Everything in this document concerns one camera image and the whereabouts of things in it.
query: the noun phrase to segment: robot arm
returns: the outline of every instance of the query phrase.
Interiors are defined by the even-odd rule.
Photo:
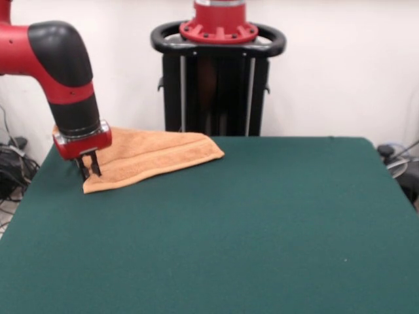
[[[84,179],[82,157],[111,145],[111,130],[100,120],[92,84],[93,73],[81,36],[64,22],[31,26],[10,24],[11,0],[0,0],[0,73],[29,75],[38,80],[58,127],[54,142],[65,160],[76,159]]]

